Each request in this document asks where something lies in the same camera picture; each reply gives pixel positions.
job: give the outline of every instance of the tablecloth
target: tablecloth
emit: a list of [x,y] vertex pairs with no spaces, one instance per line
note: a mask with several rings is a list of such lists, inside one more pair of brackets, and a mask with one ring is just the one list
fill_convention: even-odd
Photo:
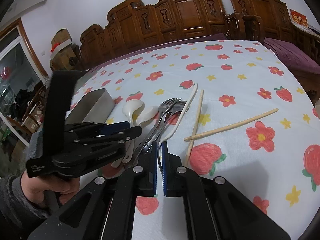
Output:
[[[297,239],[320,205],[320,120],[295,77],[259,42],[189,43],[101,66],[74,95],[71,108],[89,91],[106,88],[116,102],[106,122],[126,121],[126,101],[158,106],[169,98],[187,100],[194,83],[204,90],[198,133],[279,108],[256,122],[196,140],[189,167],[206,178],[225,177]],[[181,158],[199,94],[168,141],[169,152]],[[103,174],[118,171],[108,165]],[[163,196],[159,172],[157,196],[137,198],[132,239],[187,239],[182,199]]]

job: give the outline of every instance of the chopstick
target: chopstick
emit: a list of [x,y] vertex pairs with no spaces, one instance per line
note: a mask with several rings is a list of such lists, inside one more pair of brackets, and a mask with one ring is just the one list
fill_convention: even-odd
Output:
[[190,140],[198,140],[198,139],[201,139],[203,137],[207,137],[207,136],[219,133],[219,132],[224,132],[224,131],[227,131],[227,130],[231,130],[233,128],[240,127],[240,126],[245,125],[247,123],[256,121],[256,120],[261,119],[263,117],[266,117],[266,116],[268,116],[270,114],[278,112],[278,110],[279,110],[278,108],[275,108],[275,109],[273,109],[271,111],[265,112],[263,114],[259,114],[257,116],[254,116],[252,118],[243,120],[241,122],[237,122],[237,123],[230,124],[230,125],[227,125],[227,126],[224,126],[224,127],[221,127],[221,128],[217,128],[217,129],[214,129],[214,130],[211,130],[211,131],[207,131],[207,132],[199,133],[199,134],[196,134],[196,135],[192,135],[192,136],[184,138],[183,140],[186,141],[186,142],[188,142]]
[[[202,107],[202,101],[203,101],[203,89],[201,89],[200,92],[200,98],[199,98],[199,104],[198,104],[198,110],[197,110],[197,114],[196,114],[196,120],[195,120],[195,125],[193,126],[193,130],[192,130],[192,136],[196,135],[197,130],[198,130],[198,123],[199,123],[199,119],[200,119],[200,114],[201,114],[201,107]],[[190,158],[190,153],[191,150],[193,148],[193,143],[195,140],[191,139],[188,145],[188,150],[187,150],[187,154],[186,154],[186,158],[185,158],[185,166],[188,165],[189,162],[189,158]]]

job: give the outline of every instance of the metal fork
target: metal fork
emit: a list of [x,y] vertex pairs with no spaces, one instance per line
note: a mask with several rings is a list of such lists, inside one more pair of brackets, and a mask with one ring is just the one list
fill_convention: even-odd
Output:
[[131,168],[133,166],[133,164],[138,159],[138,157],[139,157],[141,151],[143,150],[143,148],[147,145],[147,143],[152,139],[153,135],[155,134],[156,129],[157,129],[162,117],[165,114],[167,114],[170,111],[170,109],[174,106],[174,104],[177,103],[180,100],[181,100],[181,98],[171,98],[171,99],[166,100],[163,103],[161,103],[161,105],[159,105],[159,108],[158,108],[159,118],[158,118],[156,124],[150,130],[148,135],[138,145],[138,147],[134,150],[131,160],[124,164],[124,169],[129,169],[129,168]]
[[163,129],[166,127],[167,123],[170,121],[170,119],[173,117],[174,114],[179,113],[183,110],[184,106],[186,104],[186,101],[178,101],[177,103],[174,104],[174,106],[172,107],[172,111],[171,114],[169,116],[169,118],[166,118],[166,115],[169,114],[169,112],[167,114],[164,115],[164,117],[161,120],[161,124],[159,126],[159,129],[157,130],[157,132],[155,133],[155,135],[153,136],[153,138],[148,142],[147,146],[143,149],[143,152],[147,153],[151,146],[152,146],[152,141],[157,140],[158,137],[160,136],[160,134],[162,133]]

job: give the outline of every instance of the hand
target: hand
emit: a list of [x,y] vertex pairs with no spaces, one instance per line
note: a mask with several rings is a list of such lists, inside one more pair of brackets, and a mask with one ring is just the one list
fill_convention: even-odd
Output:
[[44,191],[60,192],[61,204],[65,204],[79,191],[80,178],[64,181],[54,175],[29,178],[25,171],[21,177],[21,188],[25,197],[32,203],[44,208]]

